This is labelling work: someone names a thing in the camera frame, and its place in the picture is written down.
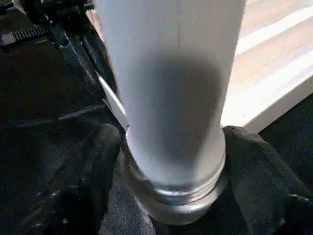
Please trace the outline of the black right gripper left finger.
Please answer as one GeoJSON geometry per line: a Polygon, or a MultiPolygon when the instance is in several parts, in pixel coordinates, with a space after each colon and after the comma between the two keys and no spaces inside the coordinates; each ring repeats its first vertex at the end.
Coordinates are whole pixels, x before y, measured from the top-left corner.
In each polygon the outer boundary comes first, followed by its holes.
{"type": "Polygon", "coordinates": [[[52,184],[65,180],[70,168],[78,171],[75,185],[51,191],[41,203],[41,217],[31,227],[33,235],[96,235],[107,212],[120,134],[108,123],[87,140],[82,161],[63,165],[52,184]]]}

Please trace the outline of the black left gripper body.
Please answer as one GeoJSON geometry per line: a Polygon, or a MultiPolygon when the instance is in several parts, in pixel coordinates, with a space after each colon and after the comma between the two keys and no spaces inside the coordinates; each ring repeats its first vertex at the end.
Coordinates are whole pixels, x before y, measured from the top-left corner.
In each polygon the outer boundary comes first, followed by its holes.
{"type": "Polygon", "coordinates": [[[86,11],[94,8],[92,0],[11,0],[0,5],[0,15],[11,10],[18,10],[26,15],[33,26],[15,29],[0,34],[0,48],[11,49],[22,44],[39,42],[41,39],[53,39],[52,28],[60,25],[70,29],[70,25],[78,23],[74,29],[83,26],[86,11]]]}

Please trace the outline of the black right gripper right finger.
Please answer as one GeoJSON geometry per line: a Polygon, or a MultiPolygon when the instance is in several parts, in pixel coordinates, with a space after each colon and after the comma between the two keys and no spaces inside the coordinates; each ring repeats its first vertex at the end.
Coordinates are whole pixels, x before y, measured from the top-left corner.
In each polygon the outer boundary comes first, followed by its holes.
{"type": "Polygon", "coordinates": [[[311,235],[313,194],[258,134],[223,128],[225,168],[251,235],[311,235]]]}

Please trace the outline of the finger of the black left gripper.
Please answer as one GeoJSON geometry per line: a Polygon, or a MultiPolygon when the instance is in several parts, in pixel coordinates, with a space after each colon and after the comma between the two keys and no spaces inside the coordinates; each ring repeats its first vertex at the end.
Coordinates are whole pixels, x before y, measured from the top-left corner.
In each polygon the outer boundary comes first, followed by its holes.
{"type": "Polygon", "coordinates": [[[66,31],[61,24],[51,26],[50,30],[71,70],[88,91],[98,91],[97,74],[79,38],[66,31]]]}
{"type": "Polygon", "coordinates": [[[117,84],[111,69],[107,50],[97,32],[87,32],[83,36],[83,46],[87,50],[96,71],[106,81],[114,93],[117,92],[117,84]]]}

